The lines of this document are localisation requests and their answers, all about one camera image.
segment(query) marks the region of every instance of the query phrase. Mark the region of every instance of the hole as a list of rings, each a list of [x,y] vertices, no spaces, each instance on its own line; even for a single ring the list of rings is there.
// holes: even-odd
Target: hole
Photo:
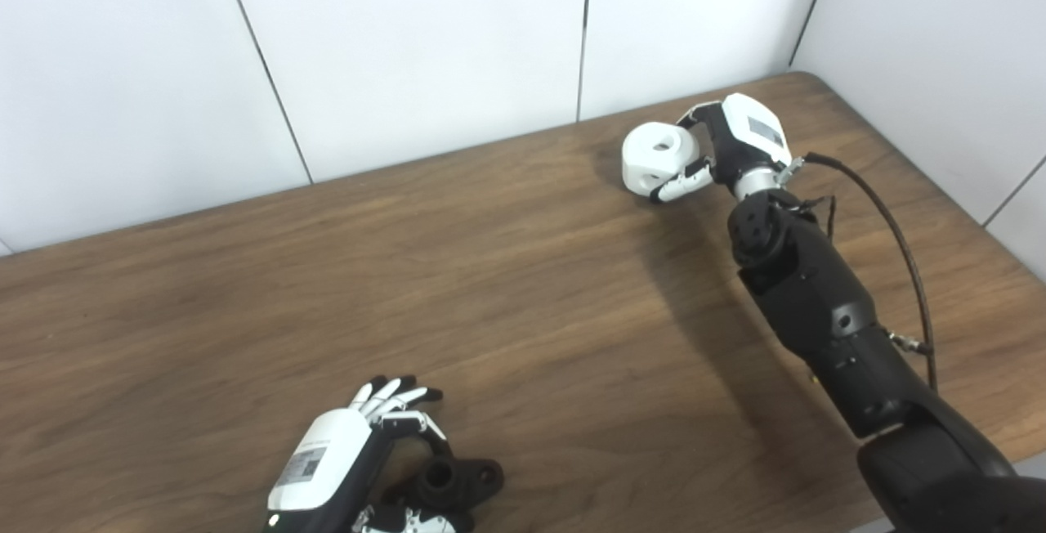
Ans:
[[[483,484],[494,484],[494,481],[497,480],[497,478],[498,474],[495,473],[494,468],[483,468],[479,470],[479,481]]]
[[[433,488],[446,488],[454,478],[454,470],[449,463],[436,462],[425,472],[425,482]]]

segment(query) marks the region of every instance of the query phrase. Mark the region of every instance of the cable connector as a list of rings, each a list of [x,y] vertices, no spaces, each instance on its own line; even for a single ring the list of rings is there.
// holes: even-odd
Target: cable connector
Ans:
[[[796,172],[802,168],[802,165],[805,162],[806,160],[803,160],[802,157],[796,157],[795,160],[792,160],[792,162],[788,164],[788,167],[784,167],[777,173],[777,179],[775,179],[774,182],[777,182],[777,186],[784,187],[784,184],[792,179],[792,176],[795,176]]]
[[[918,354],[931,354],[933,349],[926,343],[919,340],[913,340],[911,337],[905,337],[896,334],[896,332],[890,332],[890,340],[900,347],[901,351],[908,351],[908,353],[918,353]]]

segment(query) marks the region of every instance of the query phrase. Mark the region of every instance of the white cylindrical object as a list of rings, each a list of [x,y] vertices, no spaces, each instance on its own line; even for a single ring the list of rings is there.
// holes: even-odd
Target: white cylindrical object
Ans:
[[[689,131],[664,122],[635,128],[621,144],[621,179],[633,193],[650,195],[700,156]]]

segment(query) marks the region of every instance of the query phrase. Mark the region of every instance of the panel seam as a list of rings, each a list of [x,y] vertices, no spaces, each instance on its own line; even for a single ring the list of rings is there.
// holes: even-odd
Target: panel seam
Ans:
[[[582,89],[585,86],[585,43],[588,41],[588,9],[589,0],[585,0],[582,13],[582,55],[577,62],[577,106],[574,110],[574,121],[582,122]]]
[[[817,0],[811,0],[810,9],[806,10],[806,18],[802,21],[802,28],[799,29],[799,38],[795,41],[795,48],[792,49],[792,56],[788,60],[789,69],[792,68],[792,63],[795,62],[795,55],[799,52],[799,44],[802,43],[802,36],[806,33],[806,26],[810,24],[810,17],[814,15],[814,7],[817,6]]]
[[[301,150],[301,143],[298,142],[298,136],[294,134],[294,126],[291,125],[291,118],[287,115],[287,108],[283,106],[283,99],[279,96],[279,90],[276,89],[276,82],[272,78],[272,71],[269,70],[269,63],[265,60],[265,54],[262,52],[262,45],[258,44],[257,36],[254,34],[254,27],[251,26],[251,19],[247,17],[247,8],[244,7],[244,0],[236,0],[236,6],[240,7],[240,15],[244,18],[244,24],[247,25],[247,31],[251,36],[251,42],[254,43],[254,50],[257,52],[258,60],[262,62],[262,68],[265,70],[265,76],[269,79],[269,87],[272,89],[272,94],[276,98],[276,105],[279,106],[279,113],[283,116],[283,123],[287,124],[287,131],[291,134],[291,141],[294,142],[294,148],[298,152],[298,159],[301,160],[301,166],[305,169],[305,176],[309,179],[309,183],[314,184],[313,172],[309,169],[309,162],[305,161],[305,154]]]
[[[1009,195],[1006,195],[1005,201],[1002,201],[1001,205],[999,205],[999,207],[995,209],[995,211],[992,212],[990,216],[987,216],[987,219],[984,221],[984,224],[981,225],[982,228],[987,228],[987,225],[992,224],[992,221],[995,219],[995,216],[999,215],[999,212],[1001,212],[1002,209],[1004,209],[1006,205],[1008,205],[1009,201],[1013,201],[1015,195],[1017,195],[1017,193],[1019,193],[1021,189],[1024,189],[1024,186],[1027,186],[1028,182],[1031,182],[1031,179],[1036,177],[1036,173],[1039,172],[1039,169],[1043,167],[1043,163],[1046,163],[1046,156],[1043,156],[1042,160],[1039,160],[1039,164],[1037,164],[1036,167],[1031,168],[1031,172],[1025,176],[1024,179],[1021,180],[1021,183],[1018,183],[1017,187],[1015,187],[1015,189],[1009,192]]]

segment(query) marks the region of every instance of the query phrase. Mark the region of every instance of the black cable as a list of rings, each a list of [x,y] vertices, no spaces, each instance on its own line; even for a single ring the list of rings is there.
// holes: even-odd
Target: black cable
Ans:
[[[905,235],[901,232],[901,227],[897,225],[897,221],[893,219],[893,215],[890,213],[889,208],[886,208],[885,203],[876,193],[876,190],[868,186],[861,176],[857,175],[851,168],[848,168],[839,160],[834,160],[832,157],[821,156],[818,153],[808,153],[806,157],[803,158],[808,163],[817,163],[818,165],[825,165],[825,167],[832,167],[837,171],[843,172],[848,179],[854,180],[854,183],[858,184],[864,193],[871,199],[876,208],[879,209],[879,213],[883,215],[883,219],[886,219],[886,224],[889,225],[890,231],[893,232],[893,238],[896,238],[897,246],[901,247],[901,253],[904,254],[905,264],[908,265],[908,273],[912,277],[912,286],[915,287],[915,299],[918,301],[918,314],[919,318],[923,320],[923,343],[926,344],[927,354],[926,354],[926,377],[927,383],[930,384],[930,389],[937,392],[937,355],[936,349],[933,346],[933,325],[930,322],[930,305],[926,301],[926,289],[923,287],[923,279],[918,275],[918,268],[915,265],[915,256],[912,256],[912,250],[908,247],[908,241],[905,239]],[[828,215],[831,221],[833,217],[832,213]]]
[[[828,224],[827,224],[827,231],[825,232],[825,234],[828,235],[828,241],[829,242],[835,242],[835,238],[836,238],[836,194],[834,194],[834,193],[832,195],[829,195],[829,198],[828,198]]]

